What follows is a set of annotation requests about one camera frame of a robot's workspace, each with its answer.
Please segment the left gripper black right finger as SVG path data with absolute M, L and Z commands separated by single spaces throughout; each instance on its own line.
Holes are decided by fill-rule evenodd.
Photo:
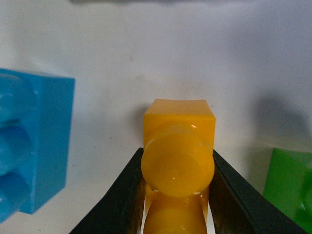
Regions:
M 306 231 L 264 198 L 217 151 L 209 205 L 217 234 L 304 234 Z

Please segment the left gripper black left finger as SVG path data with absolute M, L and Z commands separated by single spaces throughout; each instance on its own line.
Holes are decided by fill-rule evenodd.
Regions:
M 141 233 L 145 201 L 145 181 L 140 167 L 142 155 L 143 148 L 138 148 L 104 197 L 70 233 Z

